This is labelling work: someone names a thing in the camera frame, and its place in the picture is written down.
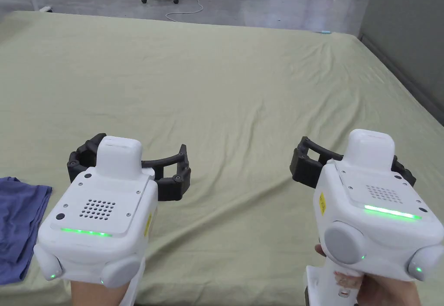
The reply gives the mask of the person's left hand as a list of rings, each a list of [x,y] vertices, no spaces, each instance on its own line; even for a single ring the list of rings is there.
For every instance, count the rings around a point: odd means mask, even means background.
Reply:
[[[129,283],[117,288],[107,288],[100,284],[71,281],[70,287],[74,306],[118,306]]]

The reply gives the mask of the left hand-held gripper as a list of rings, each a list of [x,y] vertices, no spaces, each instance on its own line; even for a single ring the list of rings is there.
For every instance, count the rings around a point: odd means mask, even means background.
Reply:
[[[128,284],[135,303],[159,201],[180,201],[190,186],[186,145],[163,159],[142,160],[143,146],[99,133],[69,155],[70,186],[44,219],[34,255],[46,280]],[[177,165],[164,177],[164,168]]]

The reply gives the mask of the person's right hand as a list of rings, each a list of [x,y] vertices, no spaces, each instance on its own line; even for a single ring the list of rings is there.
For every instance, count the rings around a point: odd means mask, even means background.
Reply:
[[[317,284],[308,283],[308,294],[318,306],[420,306],[417,285],[412,280],[397,280],[374,274],[364,265],[357,268],[339,265],[330,253],[317,244],[315,251],[326,258],[318,268]]]

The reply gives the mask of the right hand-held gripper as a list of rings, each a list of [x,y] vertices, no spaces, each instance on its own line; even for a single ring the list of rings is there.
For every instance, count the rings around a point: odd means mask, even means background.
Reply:
[[[315,190],[319,244],[335,263],[424,281],[442,261],[443,224],[414,190],[417,179],[398,161],[388,134],[355,129],[344,155],[302,137],[292,156],[292,179]],[[307,306],[317,306],[307,285],[317,284],[318,268],[306,267]]]

